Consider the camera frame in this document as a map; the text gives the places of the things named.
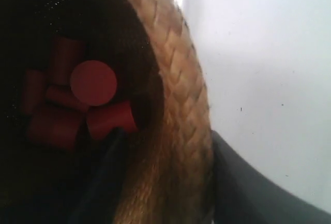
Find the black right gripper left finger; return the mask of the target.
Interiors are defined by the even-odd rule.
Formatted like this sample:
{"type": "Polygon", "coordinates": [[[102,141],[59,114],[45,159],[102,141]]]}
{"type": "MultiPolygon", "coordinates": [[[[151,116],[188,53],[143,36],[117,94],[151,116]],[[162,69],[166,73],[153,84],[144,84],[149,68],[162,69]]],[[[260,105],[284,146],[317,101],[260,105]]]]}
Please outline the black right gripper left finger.
{"type": "Polygon", "coordinates": [[[127,136],[115,128],[104,140],[101,161],[70,214],[70,223],[114,223],[127,170],[127,136]]]}

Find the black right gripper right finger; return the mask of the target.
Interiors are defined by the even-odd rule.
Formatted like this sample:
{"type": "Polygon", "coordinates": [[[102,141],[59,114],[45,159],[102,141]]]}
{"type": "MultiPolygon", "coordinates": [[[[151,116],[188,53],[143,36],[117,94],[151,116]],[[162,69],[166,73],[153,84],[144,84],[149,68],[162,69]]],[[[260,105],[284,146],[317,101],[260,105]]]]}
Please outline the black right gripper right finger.
{"type": "Polygon", "coordinates": [[[330,214],[267,179],[216,131],[214,223],[330,223],[330,214]]]}

